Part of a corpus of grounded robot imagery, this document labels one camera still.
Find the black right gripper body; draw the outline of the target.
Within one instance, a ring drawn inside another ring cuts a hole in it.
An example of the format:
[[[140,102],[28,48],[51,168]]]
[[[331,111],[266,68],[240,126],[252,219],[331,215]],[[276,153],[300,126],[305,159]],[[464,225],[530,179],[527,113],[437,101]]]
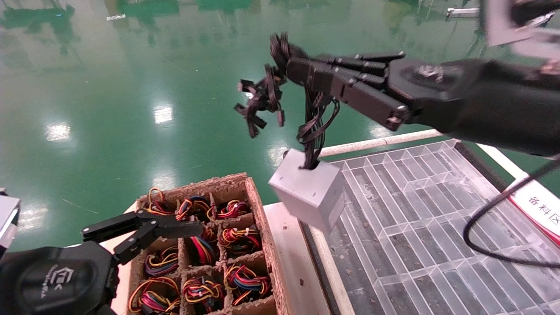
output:
[[[387,92],[408,108],[405,124],[422,124],[460,140],[522,147],[520,89],[496,77],[500,64],[464,59],[390,62]]]

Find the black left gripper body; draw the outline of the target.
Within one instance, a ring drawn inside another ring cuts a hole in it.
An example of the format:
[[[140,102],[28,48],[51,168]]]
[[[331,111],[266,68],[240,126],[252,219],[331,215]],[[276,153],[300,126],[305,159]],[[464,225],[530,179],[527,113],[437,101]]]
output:
[[[3,255],[0,269],[3,315],[113,315],[118,267],[95,242],[42,247]]]

